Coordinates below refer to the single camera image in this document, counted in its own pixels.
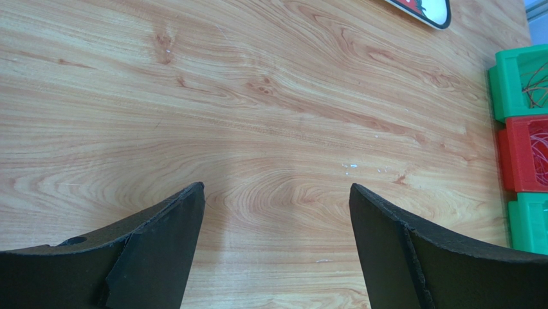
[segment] wooden surface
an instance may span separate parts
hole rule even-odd
[[[521,0],[440,32],[380,0],[0,1],[0,249],[186,185],[206,214],[183,306],[368,307],[352,182],[506,245],[485,71]]]

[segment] wooden table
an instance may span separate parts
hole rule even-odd
[[[0,248],[206,185],[183,307],[369,305],[352,182],[507,245],[486,69],[521,0],[1,1]]]

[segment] wood grain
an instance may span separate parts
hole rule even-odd
[[[485,71],[521,0],[0,1],[0,249],[203,181],[187,308],[361,308],[352,182],[506,245]]]

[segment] green plastic bin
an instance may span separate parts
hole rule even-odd
[[[531,108],[531,101],[523,93],[531,80],[531,75],[523,74],[535,72],[548,62],[548,44],[500,51],[495,58],[497,65],[489,69],[495,119],[506,123],[508,117],[548,114],[548,104]],[[547,75],[548,70],[539,72],[535,80]],[[542,91],[534,95],[539,98]]]
[[[512,248],[548,255],[548,193],[518,193],[508,214]]]

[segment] red plastic bin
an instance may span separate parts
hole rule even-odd
[[[548,115],[507,118],[498,147],[505,189],[548,192]]]

